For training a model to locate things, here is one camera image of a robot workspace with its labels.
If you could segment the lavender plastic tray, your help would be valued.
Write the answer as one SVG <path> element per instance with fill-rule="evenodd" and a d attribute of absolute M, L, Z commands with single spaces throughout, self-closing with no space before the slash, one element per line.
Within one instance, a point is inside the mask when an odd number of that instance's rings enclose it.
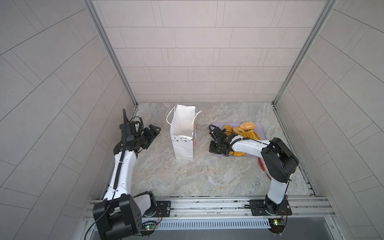
<path fill-rule="evenodd" d="M 223 127 L 225 125 L 229 125 L 232 128 L 233 127 L 240 127 L 241 122 L 229 122 L 229 123 L 214 123 L 212 125 L 215 125 L 223 130 Z M 263 126 L 260 123 L 255 123 L 256 128 L 253 129 L 258 136 L 260 137 L 260 140 L 254 140 L 248 138 L 244 138 L 242 136 L 235 136 L 231 142 L 233 152 L 243 152 L 246 153 L 246 155 L 252 155 L 256 156 L 258 158 L 262 158 L 262 150 L 267 147 L 269 144 L 269 141 L 267 140 Z"/>

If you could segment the orange oval bread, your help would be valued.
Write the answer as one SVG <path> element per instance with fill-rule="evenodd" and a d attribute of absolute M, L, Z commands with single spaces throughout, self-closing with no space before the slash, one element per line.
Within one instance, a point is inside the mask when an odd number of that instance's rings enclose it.
<path fill-rule="evenodd" d="M 243 152 L 230 152 L 230 156 L 242 157 L 245 155 L 246 155 L 246 153 L 243 153 Z"/>

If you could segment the white cartoon animal paper bag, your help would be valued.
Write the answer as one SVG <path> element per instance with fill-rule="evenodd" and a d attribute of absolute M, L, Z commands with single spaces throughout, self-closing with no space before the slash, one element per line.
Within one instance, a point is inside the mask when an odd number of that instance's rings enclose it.
<path fill-rule="evenodd" d="M 197 144 L 197 116 L 195 106 L 176 105 L 166 117 L 170 125 L 171 141 L 178 160 L 194 159 L 194 150 Z"/>

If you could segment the red steel kitchen tongs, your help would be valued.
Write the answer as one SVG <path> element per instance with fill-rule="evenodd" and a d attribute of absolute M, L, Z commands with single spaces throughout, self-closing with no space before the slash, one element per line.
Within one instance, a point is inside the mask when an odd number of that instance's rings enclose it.
<path fill-rule="evenodd" d="M 265 163 L 264 163 L 264 160 L 262 158 L 258 158 L 258 161 L 259 161 L 259 164 L 260 164 L 260 167 L 261 169 L 264 171 L 264 173 L 268 176 L 268 178 L 271 180 L 271 175 L 269 174 L 266 166 L 265 166 Z"/>

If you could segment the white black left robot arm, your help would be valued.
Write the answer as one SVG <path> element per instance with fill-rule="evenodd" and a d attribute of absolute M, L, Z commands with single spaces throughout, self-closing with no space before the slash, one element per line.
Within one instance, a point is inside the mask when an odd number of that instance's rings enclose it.
<path fill-rule="evenodd" d="M 120 124 L 121 141 L 114 147 L 114 169 L 102 202 L 95 204 L 93 217 L 102 240 L 121 240 L 154 230 L 158 222 L 143 222 L 144 215 L 159 213 L 156 199 L 151 191 L 135 196 L 131 194 L 133 170 L 142 150 L 148 149 L 159 135 L 161 128 L 145 127 L 141 118 L 128 119 L 123 112 Z"/>

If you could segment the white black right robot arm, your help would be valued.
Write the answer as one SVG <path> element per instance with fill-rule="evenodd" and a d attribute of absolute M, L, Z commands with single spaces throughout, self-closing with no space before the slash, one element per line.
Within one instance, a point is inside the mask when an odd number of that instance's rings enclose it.
<path fill-rule="evenodd" d="M 225 157 L 232 156 L 235 152 L 256 156 L 265 167 L 271 179 L 269 191 L 262 207 L 269 215 L 288 216 L 289 206 L 287 201 L 287 189 L 292 181 L 299 160 L 279 138 L 262 141 L 242 137 L 235 133 L 226 134 L 224 129 L 215 125 L 209 125 L 209 134 L 212 137 L 209 152 Z"/>

